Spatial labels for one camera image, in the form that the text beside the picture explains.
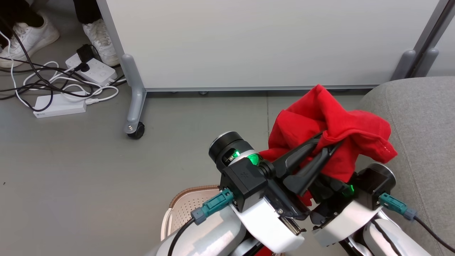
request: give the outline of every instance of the red cloth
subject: red cloth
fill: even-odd
[[[343,182],[348,182],[354,173],[359,154],[382,163],[389,162],[397,155],[388,142],[391,130],[387,121],[361,110],[346,111],[321,85],[281,111],[268,139],[269,149],[260,154],[274,161],[323,130],[315,152],[343,139],[344,142],[322,173]],[[311,195],[307,192],[301,200],[311,205],[310,199]],[[264,248],[258,255],[269,256],[270,251]]]

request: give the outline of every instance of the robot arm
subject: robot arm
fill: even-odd
[[[236,132],[216,138],[209,156],[221,172],[220,190],[229,191],[232,203],[223,208],[227,203],[220,204],[218,200],[193,212],[198,225],[190,225],[182,232],[170,253],[248,256],[263,246],[275,253],[292,251],[302,245],[308,233],[294,220],[310,217],[315,225],[312,233],[321,246],[340,242],[350,255],[397,255],[386,240],[389,237],[384,237],[390,233],[395,234],[392,242],[399,243],[402,255],[429,255],[381,210],[380,196],[389,194],[395,186],[394,175],[387,167],[372,164],[354,174],[348,183],[321,174],[340,146],[338,143],[323,148],[295,172],[313,153],[320,136],[317,134],[273,163],[262,159]],[[319,204],[314,210],[298,199],[307,190]],[[218,208],[223,209],[211,215],[210,209]],[[355,234],[364,236],[368,248],[355,241]],[[176,233],[162,241],[147,256],[169,255],[175,236]]]

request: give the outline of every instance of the teal connector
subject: teal connector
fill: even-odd
[[[384,193],[379,197],[379,203],[389,210],[398,212],[405,219],[410,221],[413,221],[414,217],[417,215],[416,210],[408,208],[405,203],[387,193]]]
[[[387,193],[384,193],[379,197],[379,202],[383,207],[398,212],[401,215],[404,215],[408,209],[405,203]]]
[[[208,216],[223,209],[233,201],[234,194],[232,194],[230,189],[225,189],[216,196],[212,197],[209,201],[203,203],[202,207],[193,210],[191,212],[191,217],[194,218],[194,223],[199,225],[204,222]]]

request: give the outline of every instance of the black pants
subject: black pants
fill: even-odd
[[[100,9],[96,0],[73,0],[77,19],[82,24],[92,23],[101,18]],[[0,17],[11,28],[17,22],[27,23],[36,13],[30,8],[26,0],[0,0]],[[0,21],[0,31],[7,37],[13,36],[12,32]],[[0,36],[0,45],[6,46],[7,41]]]

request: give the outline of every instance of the green led light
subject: green led light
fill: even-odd
[[[250,159],[251,163],[254,165],[258,165],[259,162],[261,161],[258,154],[249,155],[248,158]]]
[[[349,187],[346,188],[345,191],[342,193],[345,197],[350,197],[354,195],[354,186],[350,185]]]

